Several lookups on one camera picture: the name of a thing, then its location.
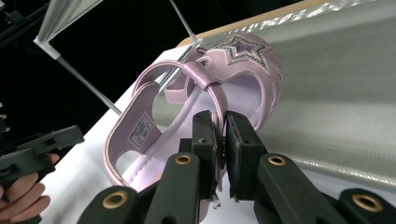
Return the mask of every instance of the white label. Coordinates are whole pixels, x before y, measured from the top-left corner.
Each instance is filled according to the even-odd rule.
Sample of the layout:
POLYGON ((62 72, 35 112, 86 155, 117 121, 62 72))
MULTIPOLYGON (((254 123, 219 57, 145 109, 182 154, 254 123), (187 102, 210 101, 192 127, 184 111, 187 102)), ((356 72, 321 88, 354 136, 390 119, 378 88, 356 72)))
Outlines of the white label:
POLYGON ((132 128, 132 131, 128 136, 128 140, 135 146, 142 147, 153 126, 153 122, 145 112, 142 117, 140 117, 136 125, 132 128))

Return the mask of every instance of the glitter star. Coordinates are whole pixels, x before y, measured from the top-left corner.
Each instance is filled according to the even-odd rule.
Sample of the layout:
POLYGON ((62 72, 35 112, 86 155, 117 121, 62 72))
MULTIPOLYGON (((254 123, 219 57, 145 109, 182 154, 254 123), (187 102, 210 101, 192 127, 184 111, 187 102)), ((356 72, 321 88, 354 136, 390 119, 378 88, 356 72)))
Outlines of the glitter star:
POLYGON ((215 46, 213 49, 224 49, 227 53, 228 64, 250 60, 268 72, 264 53, 270 48, 262 43, 247 40, 240 35, 235 35, 231 39, 231 42, 215 46))

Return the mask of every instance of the sandal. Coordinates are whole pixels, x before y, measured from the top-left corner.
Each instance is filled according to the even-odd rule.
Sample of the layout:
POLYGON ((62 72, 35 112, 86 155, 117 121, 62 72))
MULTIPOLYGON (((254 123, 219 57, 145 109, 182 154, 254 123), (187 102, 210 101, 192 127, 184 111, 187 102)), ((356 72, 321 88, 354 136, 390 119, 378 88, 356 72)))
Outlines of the sandal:
MULTIPOLYGON (((267 121, 279 98, 283 77, 277 54, 261 38, 246 33, 224 37, 206 51, 193 49, 185 62, 165 60, 150 65, 134 84, 131 103, 121 114, 105 144, 105 166, 115 185, 145 189, 161 177, 167 159, 178 152, 181 138, 191 138, 192 116, 212 111, 218 147, 221 146, 227 110, 248 117, 255 130, 267 121), (160 90, 156 78, 180 68, 164 90, 171 104, 184 104, 166 131, 152 117, 160 90), (140 157, 121 175, 116 163, 127 151, 140 157)), ((222 172, 216 179, 221 190, 222 172)))

